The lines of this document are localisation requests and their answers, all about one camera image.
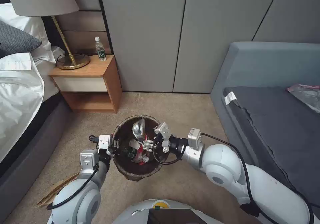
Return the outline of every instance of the lamp stand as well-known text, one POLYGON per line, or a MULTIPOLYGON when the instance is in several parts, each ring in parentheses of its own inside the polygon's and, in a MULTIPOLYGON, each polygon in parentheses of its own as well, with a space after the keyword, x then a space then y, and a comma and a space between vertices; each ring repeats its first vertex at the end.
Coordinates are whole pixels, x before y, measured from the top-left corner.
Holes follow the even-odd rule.
POLYGON ((60 58, 59 60, 57 60, 57 67, 59 67, 60 69, 64 69, 64 70, 71 70, 71 69, 76 69, 76 68, 80 68, 83 67, 85 65, 87 65, 90 62, 90 58, 85 55, 85 54, 81 54, 81 55, 73 55, 69 49, 69 46, 66 42, 66 39, 60 29, 60 26, 55 18, 55 16, 51 16, 52 20, 61 36, 61 39, 68 51, 69 55, 65 55, 64 57, 60 58))

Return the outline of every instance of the gray wardrobe door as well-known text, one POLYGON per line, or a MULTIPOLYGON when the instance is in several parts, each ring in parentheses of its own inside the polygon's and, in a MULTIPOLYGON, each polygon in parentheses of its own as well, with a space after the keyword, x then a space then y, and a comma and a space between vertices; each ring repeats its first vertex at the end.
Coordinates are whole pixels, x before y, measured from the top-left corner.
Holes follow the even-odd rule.
POLYGON ((174 92, 210 93, 231 42, 251 41, 272 0, 186 0, 174 92))
POLYGON ((124 91, 171 92, 185 0, 102 0, 124 91))
POLYGON ((254 41, 320 43, 320 0, 274 0, 254 41))

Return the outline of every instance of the trash can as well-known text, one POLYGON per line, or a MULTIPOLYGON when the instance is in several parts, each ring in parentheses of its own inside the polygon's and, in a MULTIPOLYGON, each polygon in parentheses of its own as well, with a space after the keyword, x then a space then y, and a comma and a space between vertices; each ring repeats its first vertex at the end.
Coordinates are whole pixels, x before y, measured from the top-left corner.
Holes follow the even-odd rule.
MULTIPOLYGON (((133 124, 141 118, 145 119, 145 133, 148 135, 148 139, 153 140, 155 137, 153 128, 157 127, 159 122, 155 118, 147 115, 132 116, 117 126, 113 133, 113 140, 119 140, 120 149, 128 147, 130 140, 134 139, 132 127, 133 124)), ((159 151, 157 155, 161 161, 165 162, 169 153, 159 151)), ((131 162, 131 160, 124 155, 114 156, 113 161, 118 171, 121 172, 128 180, 132 181, 140 181, 142 178, 151 176, 162 167, 162 164, 154 159, 152 152, 150 152, 149 161, 143 165, 131 162)))

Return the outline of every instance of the bed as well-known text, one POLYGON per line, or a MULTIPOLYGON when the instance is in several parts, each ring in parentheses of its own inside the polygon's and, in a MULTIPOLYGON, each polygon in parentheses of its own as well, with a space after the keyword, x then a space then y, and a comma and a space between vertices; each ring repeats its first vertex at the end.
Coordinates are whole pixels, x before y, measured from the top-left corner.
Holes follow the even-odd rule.
MULTIPOLYGON (((0 199, 5 203, 1 206, 0 223, 4 222, 40 174, 58 144, 65 120, 71 113, 48 76, 55 67, 55 59, 64 51, 51 46, 40 18, 30 20, 16 16, 7 2, 0 0, 2 28, 13 26, 27 33, 26 38, 40 40, 40 45, 30 54, 3 56, 0 52, 0 199), (10 109, 13 98, 18 110, 10 109), (6 128, 3 126, 5 124, 12 126, 6 128)), ((0 38, 2 51, 6 43, 3 35, 0 38)))
MULTIPOLYGON (((211 92, 226 135, 245 161, 317 205, 320 115, 287 88, 319 85, 319 63, 319 44, 235 42, 211 92)), ((314 213, 319 217, 317 208, 314 213)))

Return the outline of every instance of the table lamp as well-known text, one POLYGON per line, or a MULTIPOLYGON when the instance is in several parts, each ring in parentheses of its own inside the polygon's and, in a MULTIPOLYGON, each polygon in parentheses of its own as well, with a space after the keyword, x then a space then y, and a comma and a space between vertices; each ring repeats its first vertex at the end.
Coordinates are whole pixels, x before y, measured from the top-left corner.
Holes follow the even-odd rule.
POLYGON ((61 69, 76 69, 87 65, 90 58, 87 55, 73 55, 59 27, 55 15, 76 12, 79 7, 75 0, 11 0, 12 6, 19 16, 51 16, 69 55, 57 61, 61 69))

